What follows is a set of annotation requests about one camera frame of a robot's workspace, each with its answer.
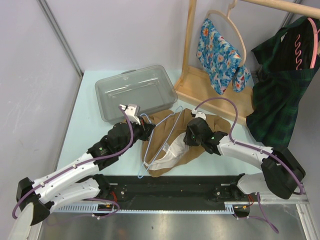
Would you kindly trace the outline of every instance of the clothing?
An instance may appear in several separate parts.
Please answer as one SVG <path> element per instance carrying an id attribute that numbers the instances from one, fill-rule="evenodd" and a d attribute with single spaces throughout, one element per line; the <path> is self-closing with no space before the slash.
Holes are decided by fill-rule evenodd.
<path id="1" fill-rule="evenodd" d="M 238 50 L 217 31 L 210 19 L 201 28 L 196 56 L 210 77 L 211 86 L 222 95 L 232 82 L 232 89 L 241 92 L 251 74 L 242 61 Z"/>
<path id="2" fill-rule="evenodd" d="M 246 124 L 255 140 L 266 146 L 289 145 L 298 115 L 299 101 L 320 67 L 319 56 L 316 56 L 314 68 L 308 67 L 308 48 L 304 47 L 302 62 L 305 64 L 303 69 L 296 70 L 296 57 L 292 56 L 296 49 L 292 44 L 296 40 L 296 34 L 300 33 L 304 37 L 303 41 L 313 43 L 313 34 L 311 39 L 308 38 L 309 33 L 304 34 L 306 21 L 307 17 L 300 17 L 252 50 L 258 63 L 262 64 L 262 71 L 258 74 L 260 81 L 253 87 L 254 112 L 247 116 Z M 315 20 L 315 23 L 319 29 L 320 21 Z"/>
<path id="3" fill-rule="evenodd" d="M 149 118 L 154 124 L 157 124 L 172 113 L 173 112 L 171 110 L 164 110 L 150 115 Z M 165 122 L 156 126 L 153 130 L 153 136 L 146 155 L 147 164 L 152 162 L 158 150 L 163 146 L 178 116 L 179 112 L 168 117 Z M 162 174 L 169 172 L 176 166 L 187 164 L 193 159 L 199 157 L 205 151 L 202 146 L 187 146 L 183 142 L 183 139 L 186 135 L 187 125 L 193 118 L 194 117 L 191 116 L 190 109 L 184 109 L 182 111 L 175 128 L 173 129 L 173 132 L 167 141 L 167 144 L 164 145 L 160 154 L 148 169 L 148 172 L 152 177 L 159 177 Z M 222 131 L 229 133 L 230 131 L 230 123 L 219 116 L 207 114 L 206 122 L 213 132 Z M 142 162 L 144 162 L 144 156 L 148 147 L 148 143 L 148 141 L 145 141 L 142 145 Z"/>

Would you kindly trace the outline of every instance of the hanger hook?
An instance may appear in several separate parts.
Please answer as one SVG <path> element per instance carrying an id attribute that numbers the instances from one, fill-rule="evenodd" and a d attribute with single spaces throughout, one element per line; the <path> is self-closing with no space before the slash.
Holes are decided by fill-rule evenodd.
<path id="1" fill-rule="evenodd" d="M 233 0 L 233 3 L 230 3 L 228 6 L 228 12 L 226 13 L 226 17 L 229 18 L 231 9 L 233 9 L 237 5 L 238 0 Z"/>

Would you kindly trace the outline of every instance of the tabletop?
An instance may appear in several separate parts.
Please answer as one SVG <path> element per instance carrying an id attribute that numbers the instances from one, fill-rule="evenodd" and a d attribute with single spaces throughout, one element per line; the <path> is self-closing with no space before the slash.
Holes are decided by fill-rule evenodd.
<path id="1" fill-rule="evenodd" d="M 101 118 L 95 83 L 100 79 L 112 77 L 122 72 L 124 71 L 85 71 L 62 146 L 57 169 L 61 169 L 76 160 L 93 144 L 100 141 L 113 127 L 112 124 L 103 121 Z M 168 70 L 167 73 L 172 84 L 175 84 L 180 77 L 181 70 Z M 188 109 L 195 108 L 195 106 L 178 99 L 171 109 L 175 111 L 179 106 Z M 236 124 L 232 136 L 247 143 L 259 144 L 250 135 L 248 128 L 240 124 Z M 142 141 L 137 141 L 119 158 L 119 161 L 103 169 L 100 173 L 104 175 L 136 176 L 142 164 L 141 147 Z M 255 174 L 259 172 L 261 170 L 239 159 L 210 155 L 204 152 L 200 157 L 188 164 L 174 167 L 164 175 L 218 176 L 238 175 L 242 173 Z"/>

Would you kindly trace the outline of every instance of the wooden rod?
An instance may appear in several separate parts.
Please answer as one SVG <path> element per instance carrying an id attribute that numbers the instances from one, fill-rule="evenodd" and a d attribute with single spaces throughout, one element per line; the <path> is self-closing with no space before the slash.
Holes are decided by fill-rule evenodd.
<path id="1" fill-rule="evenodd" d="M 188 72 L 189 53 L 190 53 L 192 31 L 194 28 L 196 5 L 197 5 L 197 0 L 190 0 L 189 10 L 188 10 L 188 19 L 186 22 L 185 40 L 184 40 L 182 73 L 181 73 L 180 82 L 179 82 L 181 85 L 183 85 L 184 77 L 185 77 L 186 73 Z"/>
<path id="2" fill-rule="evenodd" d="M 293 2 L 283 1 L 283 0 L 241 0 L 243 2 L 248 2 L 252 4 L 257 4 L 273 9 L 279 9 L 282 11 L 300 14 L 311 18 L 320 19 L 320 9 L 305 6 Z"/>

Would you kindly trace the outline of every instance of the floral shirt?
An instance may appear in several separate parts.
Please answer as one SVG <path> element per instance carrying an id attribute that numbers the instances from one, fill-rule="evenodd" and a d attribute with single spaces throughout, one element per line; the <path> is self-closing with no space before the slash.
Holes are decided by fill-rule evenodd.
<path id="1" fill-rule="evenodd" d="M 242 61 L 238 50 L 217 31 L 210 19 L 205 19 L 201 28 L 196 56 L 210 77 L 211 86 L 222 95 L 232 81 L 232 89 L 241 92 L 251 74 Z"/>

